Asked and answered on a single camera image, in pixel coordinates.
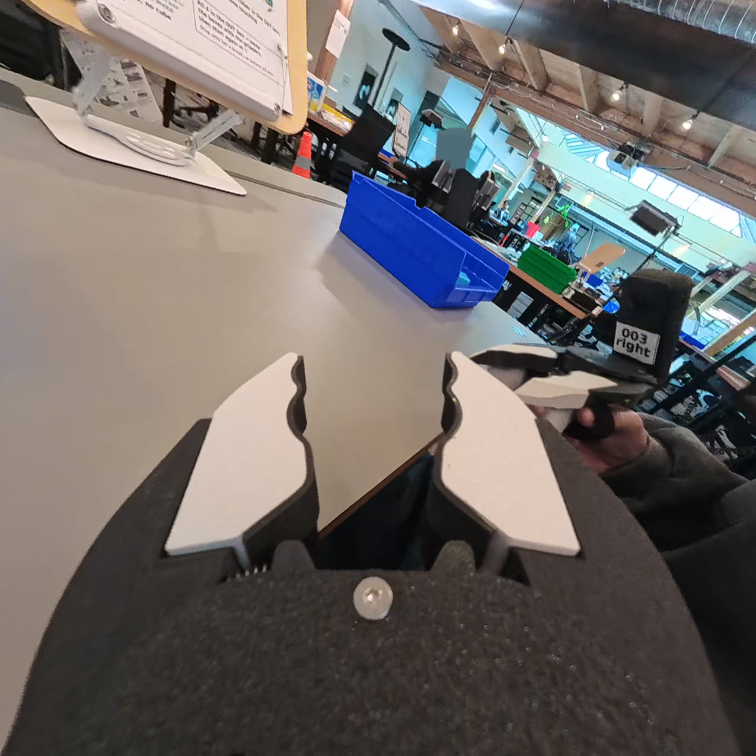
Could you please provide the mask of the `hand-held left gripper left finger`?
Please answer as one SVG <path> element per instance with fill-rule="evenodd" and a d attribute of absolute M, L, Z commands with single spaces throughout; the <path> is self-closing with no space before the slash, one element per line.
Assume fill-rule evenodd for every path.
<path fill-rule="evenodd" d="M 240 567 L 261 568 L 282 542 L 316 533 L 305 395 L 304 359 L 288 353 L 218 406 L 165 542 L 169 556 L 231 550 Z"/>

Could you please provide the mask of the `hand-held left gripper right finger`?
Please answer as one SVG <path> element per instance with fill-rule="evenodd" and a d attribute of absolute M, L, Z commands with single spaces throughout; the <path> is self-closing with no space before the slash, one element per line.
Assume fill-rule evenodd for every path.
<path fill-rule="evenodd" d="M 442 436 L 428 522 L 439 543 L 462 541 L 500 573 L 513 550 L 581 553 L 537 417 L 506 383 L 461 352 L 445 358 Z"/>

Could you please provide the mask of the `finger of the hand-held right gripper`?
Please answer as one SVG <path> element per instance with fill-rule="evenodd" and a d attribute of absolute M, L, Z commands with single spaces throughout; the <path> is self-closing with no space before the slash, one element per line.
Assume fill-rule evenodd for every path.
<path fill-rule="evenodd" d="M 478 352 L 470 359 L 501 383 L 524 384 L 533 377 L 553 373 L 559 358 L 555 350 L 545 345 L 505 344 Z"/>
<path fill-rule="evenodd" d="M 586 406 L 591 394 L 616 389 L 619 383 L 592 373 L 567 373 L 533 377 L 515 389 L 530 408 L 541 408 L 554 428 L 563 432 L 574 420 L 575 413 Z"/>

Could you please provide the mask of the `blue plastic bin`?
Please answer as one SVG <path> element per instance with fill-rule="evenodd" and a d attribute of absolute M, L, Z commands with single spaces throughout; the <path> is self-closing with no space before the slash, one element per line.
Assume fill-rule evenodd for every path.
<path fill-rule="evenodd" d="M 415 199 L 353 174 L 339 230 L 430 308 L 492 301 L 510 266 Z M 472 283 L 455 290 L 460 271 Z"/>

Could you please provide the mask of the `grey desk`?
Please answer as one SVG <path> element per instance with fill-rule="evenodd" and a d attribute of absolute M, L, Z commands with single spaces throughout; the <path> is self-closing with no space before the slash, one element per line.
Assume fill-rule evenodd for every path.
<path fill-rule="evenodd" d="M 439 432 L 447 352 L 537 338 L 491 303 L 434 310 L 339 232 L 343 196 L 216 149 L 246 195 L 60 145 L 2 87 L 2 744 L 101 529 L 199 419 L 305 360 L 319 529 Z"/>

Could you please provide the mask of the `person's right hand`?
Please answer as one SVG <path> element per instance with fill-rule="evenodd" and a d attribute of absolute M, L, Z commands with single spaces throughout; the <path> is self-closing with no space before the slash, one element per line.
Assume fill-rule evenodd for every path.
<path fill-rule="evenodd" d="M 611 411 L 615 429 L 605 439 L 583 441 L 568 435 L 565 437 L 599 476 L 629 465 L 640 458 L 649 446 L 650 436 L 637 412 L 619 406 L 611 406 Z"/>

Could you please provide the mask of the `wooden work table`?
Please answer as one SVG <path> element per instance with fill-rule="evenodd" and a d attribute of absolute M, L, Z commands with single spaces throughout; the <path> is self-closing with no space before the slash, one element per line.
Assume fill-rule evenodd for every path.
<path fill-rule="evenodd" d="M 570 316 L 581 328 L 589 325 L 590 313 L 588 311 L 571 303 L 562 295 L 554 293 L 530 274 L 522 271 L 515 261 L 506 257 L 504 251 L 500 250 L 493 242 L 477 236 L 473 236 L 472 239 L 510 266 L 502 286 L 492 299 L 492 304 L 508 312 L 514 307 L 515 301 L 520 295 L 528 296 L 531 299 L 530 303 L 520 315 L 514 317 L 523 326 L 534 332 L 553 322 L 557 311 L 562 311 L 562 313 Z"/>

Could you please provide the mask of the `green plastic crate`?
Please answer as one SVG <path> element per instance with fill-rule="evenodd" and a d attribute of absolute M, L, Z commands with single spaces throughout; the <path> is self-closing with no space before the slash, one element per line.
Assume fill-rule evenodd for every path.
<path fill-rule="evenodd" d="M 562 295 L 578 278 L 576 268 L 534 244 L 522 251 L 517 267 L 557 295 Z"/>

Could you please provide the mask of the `wooden board document stand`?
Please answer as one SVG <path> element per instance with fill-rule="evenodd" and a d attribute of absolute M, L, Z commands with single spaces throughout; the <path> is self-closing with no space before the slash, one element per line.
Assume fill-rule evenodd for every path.
<path fill-rule="evenodd" d="M 73 108 L 31 96 L 25 97 L 27 104 L 59 143 L 79 154 L 237 196 L 246 195 L 246 190 L 201 150 L 239 125 L 243 117 L 272 126 L 286 135 L 303 128 L 308 111 L 306 2 L 281 1 L 287 3 L 285 40 L 292 111 L 277 117 L 243 109 L 221 94 L 201 91 L 198 84 L 145 57 L 134 46 L 134 37 L 119 29 L 112 10 L 113 2 L 124 1 L 25 2 L 57 26 L 95 43 L 94 55 L 85 65 L 82 79 L 72 92 Z M 118 57 L 139 63 L 227 109 L 211 118 L 200 130 L 185 136 L 181 144 L 97 117 L 91 113 L 91 105 L 108 76 L 110 59 Z"/>

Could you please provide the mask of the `newspaper sheet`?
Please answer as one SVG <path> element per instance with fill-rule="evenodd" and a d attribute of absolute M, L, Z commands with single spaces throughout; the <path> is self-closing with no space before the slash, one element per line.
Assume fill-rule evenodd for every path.
<path fill-rule="evenodd" d="M 104 107 L 160 124 L 163 114 L 156 102 L 143 67 L 128 59 L 110 59 L 108 76 L 95 97 Z"/>

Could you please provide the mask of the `printed instruction sheet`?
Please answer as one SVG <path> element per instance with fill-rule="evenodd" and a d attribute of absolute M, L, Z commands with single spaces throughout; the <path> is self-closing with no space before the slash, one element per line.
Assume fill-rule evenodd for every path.
<path fill-rule="evenodd" d="M 286 2 L 124 1 L 112 10 L 141 54 L 201 91 L 270 117 L 291 113 Z"/>

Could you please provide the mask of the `white wall notice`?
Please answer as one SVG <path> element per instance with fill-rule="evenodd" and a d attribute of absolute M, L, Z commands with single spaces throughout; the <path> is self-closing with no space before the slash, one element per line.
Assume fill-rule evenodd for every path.
<path fill-rule="evenodd" d="M 341 11 L 337 10 L 334 14 L 334 19 L 325 43 L 326 51 L 336 59 L 338 59 L 342 53 L 350 26 L 351 22 L 348 16 L 345 16 Z"/>

